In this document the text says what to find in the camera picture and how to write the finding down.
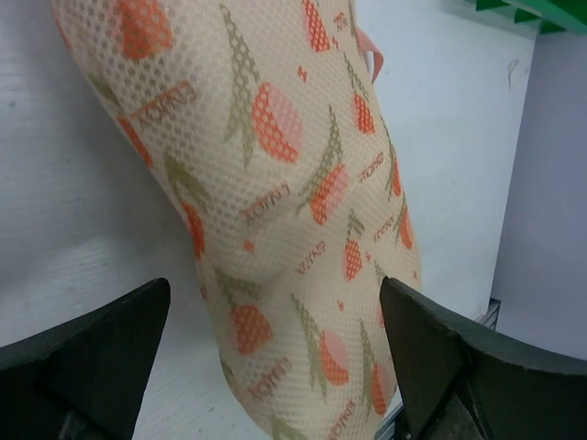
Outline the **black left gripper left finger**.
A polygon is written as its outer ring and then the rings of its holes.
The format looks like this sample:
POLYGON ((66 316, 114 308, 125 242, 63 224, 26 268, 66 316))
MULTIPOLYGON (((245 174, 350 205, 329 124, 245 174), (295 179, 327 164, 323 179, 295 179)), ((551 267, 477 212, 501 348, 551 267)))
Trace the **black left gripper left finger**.
POLYGON ((170 303, 158 278, 3 346, 2 438, 132 438, 170 303))

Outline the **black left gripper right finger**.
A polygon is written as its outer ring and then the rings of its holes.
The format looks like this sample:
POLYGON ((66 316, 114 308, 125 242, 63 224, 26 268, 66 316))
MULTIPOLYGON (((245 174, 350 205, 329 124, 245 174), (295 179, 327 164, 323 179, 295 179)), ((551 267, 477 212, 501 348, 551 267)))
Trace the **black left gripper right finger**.
POLYGON ((414 439, 583 439, 586 363, 502 335, 397 279, 380 291, 414 439))

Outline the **floral mesh laundry bag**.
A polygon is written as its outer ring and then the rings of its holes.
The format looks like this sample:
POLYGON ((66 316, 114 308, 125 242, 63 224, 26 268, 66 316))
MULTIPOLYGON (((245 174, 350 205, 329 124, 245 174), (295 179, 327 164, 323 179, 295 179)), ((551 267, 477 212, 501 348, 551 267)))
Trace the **floral mesh laundry bag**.
POLYGON ((351 1, 54 1, 66 46, 190 230, 229 388, 273 439, 371 439, 380 288, 420 283, 351 1))

